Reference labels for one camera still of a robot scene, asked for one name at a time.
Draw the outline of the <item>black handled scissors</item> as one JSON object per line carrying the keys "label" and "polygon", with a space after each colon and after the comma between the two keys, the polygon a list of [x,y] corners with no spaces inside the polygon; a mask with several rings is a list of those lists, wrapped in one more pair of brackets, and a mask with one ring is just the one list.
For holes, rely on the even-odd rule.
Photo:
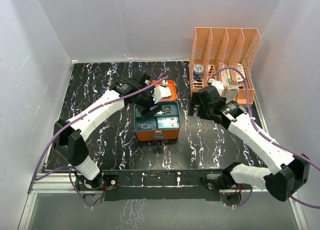
{"label": "black handled scissors", "polygon": [[171,107],[166,105],[163,106],[162,109],[157,113],[157,115],[171,115],[172,114],[172,110]]}

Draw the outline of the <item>teal divided tray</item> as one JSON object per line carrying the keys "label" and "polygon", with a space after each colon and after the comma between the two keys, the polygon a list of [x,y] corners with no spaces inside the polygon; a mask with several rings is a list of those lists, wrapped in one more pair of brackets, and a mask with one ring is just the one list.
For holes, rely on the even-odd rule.
{"label": "teal divided tray", "polygon": [[134,106],[134,129],[137,132],[178,130],[181,128],[180,110],[177,101],[161,101],[150,109],[158,109],[157,106],[161,106],[161,110],[148,118],[142,118],[138,107]]}

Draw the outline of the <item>white blue sachet packet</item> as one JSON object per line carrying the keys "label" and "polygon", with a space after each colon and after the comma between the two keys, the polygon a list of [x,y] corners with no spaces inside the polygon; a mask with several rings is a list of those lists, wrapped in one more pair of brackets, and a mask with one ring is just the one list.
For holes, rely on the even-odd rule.
{"label": "white blue sachet packet", "polygon": [[174,129],[180,126],[179,118],[177,116],[158,117],[157,126],[159,129]]}

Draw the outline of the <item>orange medicine box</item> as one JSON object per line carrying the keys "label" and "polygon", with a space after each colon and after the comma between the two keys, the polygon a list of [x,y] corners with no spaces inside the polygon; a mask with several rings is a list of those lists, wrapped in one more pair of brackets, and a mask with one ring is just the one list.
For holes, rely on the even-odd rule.
{"label": "orange medicine box", "polygon": [[[171,90],[172,96],[169,99],[163,99],[164,101],[177,101],[177,91],[176,91],[176,83],[173,80],[168,80],[168,86]],[[160,141],[160,140],[175,140],[178,138],[180,129],[174,130],[152,130],[147,132],[136,131],[136,136],[139,141],[147,142],[147,141]]]}

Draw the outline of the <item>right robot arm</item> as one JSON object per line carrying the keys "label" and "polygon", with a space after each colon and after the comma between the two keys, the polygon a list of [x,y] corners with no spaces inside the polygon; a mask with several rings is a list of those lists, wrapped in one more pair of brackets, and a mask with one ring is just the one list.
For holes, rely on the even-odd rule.
{"label": "right robot arm", "polygon": [[189,116],[194,114],[195,107],[198,107],[199,118],[223,126],[239,137],[266,164],[266,167],[254,167],[235,161],[223,169],[221,175],[208,179],[216,188],[233,189],[241,184],[256,186],[285,202],[308,181],[309,158],[280,148],[276,141],[255,124],[244,107],[234,100],[227,102],[215,86],[209,85],[192,94]]}

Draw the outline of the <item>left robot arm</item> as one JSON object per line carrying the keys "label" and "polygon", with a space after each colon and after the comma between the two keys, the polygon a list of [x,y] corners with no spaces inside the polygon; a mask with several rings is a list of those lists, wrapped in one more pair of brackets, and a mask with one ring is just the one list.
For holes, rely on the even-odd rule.
{"label": "left robot arm", "polygon": [[116,79],[105,93],[78,115],[59,119],[54,125],[52,148],[69,165],[80,173],[80,179],[93,190],[103,185],[102,170],[89,156],[86,140],[92,132],[114,113],[130,104],[135,104],[144,118],[160,111],[157,104],[171,96],[167,79],[154,83],[150,76],[139,73],[136,77]]}

